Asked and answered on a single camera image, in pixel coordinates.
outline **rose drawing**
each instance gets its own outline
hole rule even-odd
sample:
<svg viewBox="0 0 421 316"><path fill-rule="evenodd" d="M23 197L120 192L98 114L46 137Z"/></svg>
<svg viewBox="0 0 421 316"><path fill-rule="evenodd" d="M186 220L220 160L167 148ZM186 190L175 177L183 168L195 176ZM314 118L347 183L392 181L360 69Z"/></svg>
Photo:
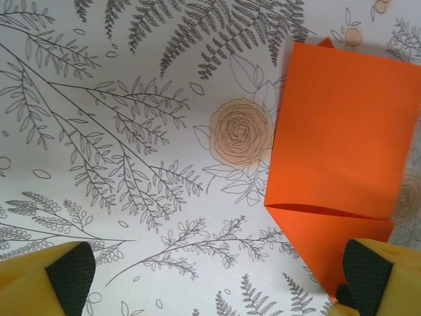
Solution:
<svg viewBox="0 0 421 316"><path fill-rule="evenodd" d="M256 168L265 149L272 147L274 126L270 115L247 99L223 104L212 116L210 153L235 169Z"/></svg>

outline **botanical print paper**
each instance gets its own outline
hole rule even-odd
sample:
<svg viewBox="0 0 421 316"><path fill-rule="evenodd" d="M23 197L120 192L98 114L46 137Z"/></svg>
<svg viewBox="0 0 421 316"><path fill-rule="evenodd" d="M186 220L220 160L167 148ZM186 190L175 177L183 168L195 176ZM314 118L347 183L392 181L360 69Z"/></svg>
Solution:
<svg viewBox="0 0 421 316"><path fill-rule="evenodd" d="M421 64L416 1L332 4L0 2L0 258L88 241L84 315L326 315L262 204L292 42ZM420 150L391 237L414 248Z"/></svg>

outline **fern illustration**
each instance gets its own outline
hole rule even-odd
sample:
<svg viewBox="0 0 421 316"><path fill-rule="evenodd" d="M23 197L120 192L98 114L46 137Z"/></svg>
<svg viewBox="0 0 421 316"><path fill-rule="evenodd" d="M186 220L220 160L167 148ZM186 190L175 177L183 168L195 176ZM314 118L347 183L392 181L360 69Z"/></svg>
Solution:
<svg viewBox="0 0 421 316"><path fill-rule="evenodd" d="M304 41L310 30L302 25L302 0L269 2L267 0L235 0L232 10L231 26L225 32L219 31L219 38L207 44L202 53L205 63L199 65L198 73L202 79L209 79L221 59L227 54L242 52L245 48L267 44L274 66L277 65L280 46L291 32L294 40Z"/></svg>
<svg viewBox="0 0 421 316"><path fill-rule="evenodd" d="M291 311L294 312L292 316L303 316L304 314L312 313L316 311L313 307L307 307L308 304L313 300L313 297L309 298L309 293L303 293L304 290L299 285L297 285L292 278L290 278L286 273L282 273L284 278L288 282L289 291L291 291L293 302L291 304Z"/></svg>
<svg viewBox="0 0 421 316"><path fill-rule="evenodd" d="M93 0L74 0L76 14L82 19L82 22L86 22L86 8L89 8L91 4L93 4Z"/></svg>
<svg viewBox="0 0 421 316"><path fill-rule="evenodd" d="M272 307L274 307L276 302L270 302L265 305L269 296L262 297L262 292L256 293L257 289L252 288L253 285L250 282L249 275L243 276L242 279L241 289L244 290L242 295L245 296L243 302L247 302L248 304L245 306L245 308L250 309L250 311L247 312L248 315L277 316L282 313L282 311L279 309L277 311L273 311L271 314L267 314L272 309Z"/></svg>
<svg viewBox="0 0 421 316"><path fill-rule="evenodd" d="M22 195L27 199L6 201L11 206L7 211L12 216L28 216L39 228L33 225L30 225L31 228L13 226L0 221L0 250L5 251L0 253L0 260L54 246L57 238L88 242L96 265L124 258L120 246L129 240L106 239L90 234L87 226L93 222L93 215L88 215L77 203L66 199L62 207L34 192L23 192ZM0 219L6 218L3 216L6 214L0 214Z"/></svg>
<svg viewBox="0 0 421 316"><path fill-rule="evenodd" d="M401 61L421 64L421 28L411 27L403 18L396 19L395 27L386 53Z"/></svg>
<svg viewBox="0 0 421 316"><path fill-rule="evenodd" d="M237 314L237 311L232 310L232 306L229 305L226 300L222 297L222 292L218 291L216 298L215 298L215 304L216 304L216 314L218 316L239 316Z"/></svg>
<svg viewBox="0 0 421 316"><path fill-rule="evenodd" d="M129 0L108 0L107 8L105 9L105 30L108 39L112 38L112 27L115 20L118 19L118 14L125 10L126 5L131 5Z"/></svg>
<svg viewBox="0 0 421 316"><path fill-rule="evenodd" d="M180 5L184 5L185 0L139 0L136 7L138 14L133 15L132 27L129 29L130 51L134 53L139 45L147 37L147 33L152 33L151 27L158 27L159 24L166 23L166 18L173 18L169 5L176 11L181 12Z"/></svg>
<svg viewBox="0 0 421 316"><path fill-rule="evenodd" d="M174 31L174 35L165 47L161 60L161 76L171 63L191 44L203 41L203 34L223 30L226 24L231 24L231 13L226 0L199 0L198 3L188 3L182 17L182 24Z"/></svg>
<svg viewBox="0 0 421 316"><path fill-rule="evenodd" d="M322 306L323 310L320 311L320 314L322 314L323 316L328 316L329 309L332 307L333 304L333 301L328 297L328 301L325 302Z"/></svg>

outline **dark green mesh pad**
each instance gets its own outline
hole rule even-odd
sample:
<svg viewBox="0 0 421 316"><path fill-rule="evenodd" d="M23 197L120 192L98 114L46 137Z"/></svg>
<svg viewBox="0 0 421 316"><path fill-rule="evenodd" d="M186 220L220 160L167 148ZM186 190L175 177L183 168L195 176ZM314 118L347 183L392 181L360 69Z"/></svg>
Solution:
<svg viewBox="0 0 421 316"><path fill-rule="evenodd" d="M80 316L95 273L95 258L87 242L78 244L46 267L66 316Z"/></svg>
<svg viewBox="0 0 421 316"><path fill-rule="evenodd" d="M375 316L393 263L376 252L349 240L343 255L343 272L360 316Z"/></svg>

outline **folded orange paper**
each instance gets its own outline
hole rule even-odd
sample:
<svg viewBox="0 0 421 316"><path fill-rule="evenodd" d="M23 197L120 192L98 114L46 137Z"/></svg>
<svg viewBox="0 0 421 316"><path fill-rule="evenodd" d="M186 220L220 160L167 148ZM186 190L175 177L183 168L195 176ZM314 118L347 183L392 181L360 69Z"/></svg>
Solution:
<svg viewBox="0 0 421 316"><path fill-rule="evenodd" d="M296 43L281 104L265 206L334 297L346 242L393 229L421 67Z"/></svg>

